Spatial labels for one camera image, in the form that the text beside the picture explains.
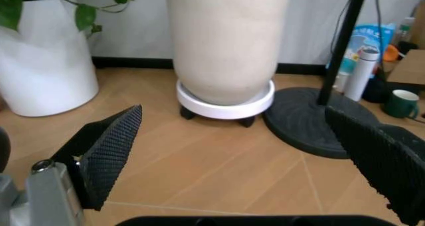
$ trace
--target textured rubber pad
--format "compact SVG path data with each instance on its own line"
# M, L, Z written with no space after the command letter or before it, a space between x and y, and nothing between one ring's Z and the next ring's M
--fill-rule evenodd
M86 124L52 157L67 165L83 208L103 206L127 162L141 120L138 105Z
M424 218L424 142L400 127L371 126L332 108L325 110L326 122L351 160L401 222L417 225Z

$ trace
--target black cable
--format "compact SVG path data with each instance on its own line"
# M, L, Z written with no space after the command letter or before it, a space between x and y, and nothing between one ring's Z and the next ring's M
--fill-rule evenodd
M345 3L344 8L341 10L341 13L339 13L338 21L336 22L336 26L335 26L335 31L333 32L332 42L330 43L330 53L331 54L333 54L333 47L334 47L333 45L335 44L336 33L338 32L338 29L339 29L339 23L341 22L342 15L345 13L348 6L350 5L350 2L351 2L351 0L347 0L347 3Z

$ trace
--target round black base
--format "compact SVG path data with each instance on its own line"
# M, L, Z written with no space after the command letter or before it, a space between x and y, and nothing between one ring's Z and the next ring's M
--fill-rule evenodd
M272 106L263 114L264 121L277 137L299 150L328 158L348 159L325 121L325 106L317 104L318 96L319 89L315 88L279 90ZM342 95L332 94L328 106L366 123L379 124L368 109Z

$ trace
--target bottle cap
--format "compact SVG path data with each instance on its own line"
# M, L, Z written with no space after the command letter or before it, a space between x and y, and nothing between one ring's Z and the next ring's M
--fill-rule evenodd
M360 53L360 58L366 61L377 61L379 52L375 49L363 49Z

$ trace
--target white vase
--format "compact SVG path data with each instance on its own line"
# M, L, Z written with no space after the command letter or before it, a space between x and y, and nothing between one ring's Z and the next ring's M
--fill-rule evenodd
M217 105L243 103L277 67L288 0L167 0L174 67L183 85Z
M26 1L19 33L0 27L0 94L14 113L62 113L99 91L74 12L75 6L64 0Z

